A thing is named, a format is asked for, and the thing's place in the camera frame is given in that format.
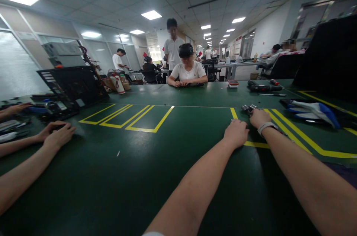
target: hand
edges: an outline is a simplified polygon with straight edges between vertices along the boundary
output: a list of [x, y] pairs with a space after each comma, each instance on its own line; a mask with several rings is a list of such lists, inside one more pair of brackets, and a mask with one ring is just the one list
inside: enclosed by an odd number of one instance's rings
[[234, 119], [224, 132], [223, 141], [234, 149], [244, 145], [248, 139], [247, 123]]
[[44, 142], [43, 147], [53, 148], [55, 151], [59, 151], [60, 148], [72, 139], [75, 127], [71, 127], [71, 124], [66, 124], [58, 131], [54, 130]]
[[186, 86], [189, 83], [193, 83], [193, 80], [184, 80], [184, 81], [181, 82], [182, 86]]
[[252, 113], [253, 115], [250, 117], [250, 123], [257, 129], [266, 122], [271, 122], [269, 113], [265, 112], [264, 110], [254, 109]]
[[3, 111], [1, 111], [2, 113], [5, 113], [9, 116], [20, 113], [21, 111], [23, 111], [25, 108], [31, 107], [33, 106], [32, 103], [22, 103], [19, 105], [14, 105], [14, 106], [10, 106], [7, 109], [4, 109]]
[[43, 129], [41, 132], [39, 132], [37, 135], [34, 136], [37, 142], [44, 142], [45, 139], [51, 134], [52, 130], [58, 126], [58, 125], [64, 125], [67, 124], [67, 122], [62, 122], [62, 121], [55, 121], [55, 122], [50, 122], [45, 129]]
[[181, 86], [182, 86], [182, 82], [176, 81], [176, 82], [174, 83], [174, 86], [175, 86], [176, 88], [181, 87]]

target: green workbench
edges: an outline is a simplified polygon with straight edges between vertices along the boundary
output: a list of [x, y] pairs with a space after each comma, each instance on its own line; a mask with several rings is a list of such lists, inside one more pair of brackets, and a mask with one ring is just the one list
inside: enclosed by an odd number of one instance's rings
[[[286, 98], [317, 98], [350, 114], [354, 105], [282, 80]], [[306, 151], [325, 162], [350, 163], [357, 133], [303, 123], [280, 97], [250, 93], [247, 82], [205, 87], [132, 86], [124, 95], [84, 109], [69, 120], [77, 127], [40, 178], [0, 217], [4, 235], [141, 235], [191, 166], [213, 147], [231, 119], [255, 104]], [[34, 121], [33, 134], [43, 128]], [[0, 160], [4, 174], [40, 147]], [[251, 128], [232, 155], [199, 235], [318, 235], [266, 142]]]

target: wristwatch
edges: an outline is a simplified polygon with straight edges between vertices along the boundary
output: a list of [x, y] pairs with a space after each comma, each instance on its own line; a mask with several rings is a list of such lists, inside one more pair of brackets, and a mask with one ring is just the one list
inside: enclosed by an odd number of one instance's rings
[[269, 127], [269, 126], [273, 127], [275, 130], [279, 131], [278, 126], [276, 126], [276, 125], [273, 124], [272, 122], [266, 122], [266, 123], [262, 124], [262, 125], [258, 128], [258, 133], [260, 134], [260, 136], [261, 136], [262, 138], [264, 138], [264, 137], [263, 137], [263, 135], [261, 134], [261, 132], [263, 131], [264, 128], [267, 128], [267, 127]]

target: window blind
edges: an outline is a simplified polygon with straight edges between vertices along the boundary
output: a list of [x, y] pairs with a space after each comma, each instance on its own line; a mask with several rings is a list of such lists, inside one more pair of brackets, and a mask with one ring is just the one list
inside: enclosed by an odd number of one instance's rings
[[0, 31], [0, 64], [0, 100], [49, 91], [40, 68], [9, 31]]

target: white thermos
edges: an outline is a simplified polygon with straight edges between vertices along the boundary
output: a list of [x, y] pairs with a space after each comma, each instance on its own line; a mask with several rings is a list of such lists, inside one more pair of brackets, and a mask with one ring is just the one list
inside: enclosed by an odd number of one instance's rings
[[116, 76], [114, 73], [110, 77], [112, 83], [114, 84], [117, 92], [122, 95], [125, 93], [124, 87], [122, 85], [122, 81], [120, 80], [119, 76]]

